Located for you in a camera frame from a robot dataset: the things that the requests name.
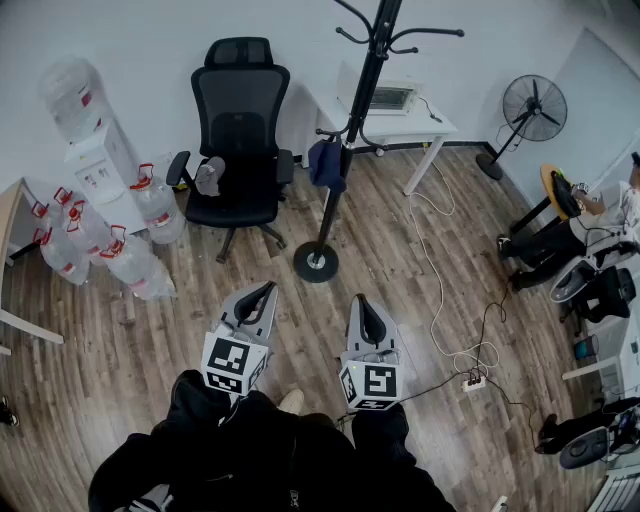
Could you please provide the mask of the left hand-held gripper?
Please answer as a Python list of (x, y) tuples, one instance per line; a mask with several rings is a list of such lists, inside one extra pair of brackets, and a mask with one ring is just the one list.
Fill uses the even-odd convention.
[(201, 374), (208, 387), (231, 395), (251, 391), (271, 355), (277, 299), (275, 282), (264, 281), (224, 300), (223, 313), (204, 340)]

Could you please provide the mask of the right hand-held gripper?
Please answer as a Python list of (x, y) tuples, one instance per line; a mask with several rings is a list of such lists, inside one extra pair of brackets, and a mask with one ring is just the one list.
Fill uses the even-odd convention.
[(396, 347), (396, 324), (378, 303), (367, 304), (367, 337), (363, 338), (363, 299), (352, 302), (347, 349), (341, 354), (339, 381), (349, 411), (385, 411), (397, 404), (403, 393), (403, 366)]

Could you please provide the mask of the dark blue cap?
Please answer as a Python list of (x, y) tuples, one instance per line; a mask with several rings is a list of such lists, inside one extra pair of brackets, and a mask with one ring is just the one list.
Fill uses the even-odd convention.
[(341, 140), (333, 138), (320, 140), (310, 148), (310, 181), (314, 186), (327, 187), (336, 193), (346, 190), (346, 182), (341, 175), (341, 151)]

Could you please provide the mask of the black metal coat rack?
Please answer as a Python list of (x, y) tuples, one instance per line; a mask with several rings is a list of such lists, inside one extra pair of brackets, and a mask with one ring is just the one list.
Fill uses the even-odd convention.
[[(346, 179), (353, 159), (357, 137), (360, 137), (370, 147), (376, 149), (380, 147), (379, 144), (369, 140), (364, 135), (364, 124), (384, 63), (389, 59), (391, 53), (400, 55), (418, 51), (416, 47), (395, 50), (392, 45), (400, 38), (410, 34), (437, 34), (462, 38), (465, 36), (465, 32), (462, 29), (427, 27), (414, 27), (397, 32), (395, 25), (403, 0), (380, 0), (373, 21), (369, 21), (362, 12), (345, 0), (334, 1), (358, 17), (367, 31), (367, 37), (360, 40), (354, 38), (340, 27), (336, 29), (338, 34), (349, 41), (365, 45), (367, 47), (366, 57), (345, 127), (338, 131), (316, 130), (318, 135), (326, 136), (331, 143), (341, 140), (342, 136), (346, 137), (341, 141), (339, 167), (340, 177)], [(345, 191), (346, 186), (344, 184), (332, 186), (328, 189), (327, 202), (317, 239), (300, 245), (294, 253), (294, 270), (306, 282), (327, 282), (338, 271), (339, 258), (336, 251), (328, 244), (328, 240), (340, 198)]]

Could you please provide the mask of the person's left forearm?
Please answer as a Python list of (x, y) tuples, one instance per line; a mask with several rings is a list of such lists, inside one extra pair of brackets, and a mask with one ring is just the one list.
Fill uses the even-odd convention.
[(230, 412), (229, 394), (208, 387), (198, 370), (185, 370), (173, 385), (163, 427), (171, 432), (201, 433), (215, 429)]

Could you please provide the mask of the person's right forearm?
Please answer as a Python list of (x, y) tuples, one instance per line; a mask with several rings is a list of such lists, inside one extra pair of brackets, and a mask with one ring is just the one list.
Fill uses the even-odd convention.
[(406, 448), (409, 423), (400, 403), (384, 411), (359, 411), (352, 421), (357, 454), (374, 466), (413, 467), (416, 458)]

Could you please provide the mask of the grey cap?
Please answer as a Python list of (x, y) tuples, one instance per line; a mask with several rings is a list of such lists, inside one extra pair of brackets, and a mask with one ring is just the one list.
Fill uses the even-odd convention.
[(214, 156), (201, 164), (194, 179), (196, 189), (201, 195), (217, 197), (220, 195), (219, 181), (226, 170), (225, 161)]

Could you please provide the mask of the person's black jacket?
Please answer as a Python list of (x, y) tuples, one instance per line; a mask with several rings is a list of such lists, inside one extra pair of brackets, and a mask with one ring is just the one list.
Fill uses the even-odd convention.
[(456, 512), (417, 463), (368, 464), (330, 418), (285, 413), (260, 392), (215, 429), (163, 422), (99, 467), (90, 512)]

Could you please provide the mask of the black mesh office chair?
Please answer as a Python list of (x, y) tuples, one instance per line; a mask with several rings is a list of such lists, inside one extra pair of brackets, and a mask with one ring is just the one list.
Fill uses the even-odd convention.
[(294, 157), (276, 143), (276, 124), (290, 82), (289, 71), (273, 61), (263, 37), (235, 37), (214, 42), (202, 67), (191, 76), (200, 120), (200, 155), (221, 158), (225, 170), (219, 193), (198, 191), (187, 171), (190, 154), (178, 153), (166, 182), (185, 183), (190, 191), (185, 217), (226, 236), (216, 257), (224, 263), (236, 230), (257, 227), (285, 248), (283, 236), (271, 224), (293, 181)]

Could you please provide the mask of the white water dispenser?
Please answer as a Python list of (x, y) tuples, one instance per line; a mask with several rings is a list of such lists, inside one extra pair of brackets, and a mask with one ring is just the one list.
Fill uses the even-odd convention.
[(146, 228), (131, 194), (138, 167), (123, 141), (117, 123), (110, 120), (84, 141), (71, 144), (64, 165), (78, 189), (109, 225), (128, 233)]

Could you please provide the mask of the white grey backpack device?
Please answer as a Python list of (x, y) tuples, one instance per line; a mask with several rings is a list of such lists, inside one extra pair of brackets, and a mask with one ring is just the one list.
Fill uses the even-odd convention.
[(559, 462), (564, 469), (578, 469), (605, 458), (608, 452), (608, 430), (599, 427), (568, 443), (560, 452)]
[(575, 257), (559, 272), (554, 281), (549, 298), (560, 304), (572, 299), (582, 291), (599, 273), (595, 256)]

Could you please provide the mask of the white table edge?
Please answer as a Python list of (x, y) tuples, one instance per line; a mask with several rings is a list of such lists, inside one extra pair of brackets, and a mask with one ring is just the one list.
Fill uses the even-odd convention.
[(46, 330), (35, 324), (32, 324), (3, 309), (0, 309), (0, 321), (11, 327), (19, 329), (24, 333), (35, 336), (39, 339), (49, 341), (59, 345), (62, 345), (64, 343), (64, 337), (62, 335)]

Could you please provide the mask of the round yellow wooden table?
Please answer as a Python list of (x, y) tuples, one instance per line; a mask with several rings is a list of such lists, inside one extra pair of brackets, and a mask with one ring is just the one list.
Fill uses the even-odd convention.
[(579, 217), (583, 212), (581, 203), (572, 195), (573, 184), (558, 167), (551, 164), (543, 164), (540, 167), (540, 178), (545, 196), (510, 227), (512, 236), (527, 228), (549, 206), (554, 209), (556, 216), (539, 229), (539, 232), (544, 232), (570, 218)]

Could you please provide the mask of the white laptop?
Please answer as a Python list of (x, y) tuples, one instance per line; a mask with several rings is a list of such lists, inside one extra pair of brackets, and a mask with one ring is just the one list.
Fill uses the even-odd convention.
[[(337, 78), (337, 99), (351, 111), (360, 74), (342, 61)], [(380, 77), (374, 88), (368, 113), (375, 116), (406, 116), (414, 107), (423, 85), (413, 81), (394, 81)]]

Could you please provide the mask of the small black office chair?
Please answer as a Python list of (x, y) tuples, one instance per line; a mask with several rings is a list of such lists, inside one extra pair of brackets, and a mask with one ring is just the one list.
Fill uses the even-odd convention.
[(631, 314), (630, 303), (635, 297), (636, 287), (631, 272), (627, 268), (609, 267), (567, 301), (560, 322), (575, 315), (575, 335), (578, 336), (582, 332), (582, 320), (598, 324), (608, 316), (628, 319)]

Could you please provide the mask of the white side desk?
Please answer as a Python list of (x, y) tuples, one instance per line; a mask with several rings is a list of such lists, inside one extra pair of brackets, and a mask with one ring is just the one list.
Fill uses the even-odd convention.
[(636, 317), (611, 317), (599, 324), (587, 325), (587, 334), (593, 338), (596, 354), (578, 362), (576, 369), (562, 374), (564, 381), (583, 377), (600, 377), (606, 399), (640, 396), (640, 330)]

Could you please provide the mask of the black standing fan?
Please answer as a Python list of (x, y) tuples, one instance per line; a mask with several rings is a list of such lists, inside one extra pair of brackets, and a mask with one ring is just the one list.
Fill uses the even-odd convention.
[(499, 159), (506, 151), (514, 151), (522, 141), (545, 142), (555, 138), (564, 128), (567, 101), (560, 88), (548, 78), (526, 74), (514, 79), (502, 97), (504, 123), (511, 134), (494, 156), (479, 154), (476, 164), (489, 178), (499, 181), (504, 175)]

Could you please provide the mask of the large clear dispenser bottle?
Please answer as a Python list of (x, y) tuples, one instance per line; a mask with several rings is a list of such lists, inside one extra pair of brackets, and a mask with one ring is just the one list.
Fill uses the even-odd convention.
[(99, 74), (84, 58), (67, 57), (49, 66), (39, 95), (69, 144), (84, 141), (112, 117)]

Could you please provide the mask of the white slatted panel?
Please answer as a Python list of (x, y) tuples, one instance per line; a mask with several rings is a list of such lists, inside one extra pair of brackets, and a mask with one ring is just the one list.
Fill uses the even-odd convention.
[(623, 512), (640, 492), (640, 473), (609, 476), (587, 512)]

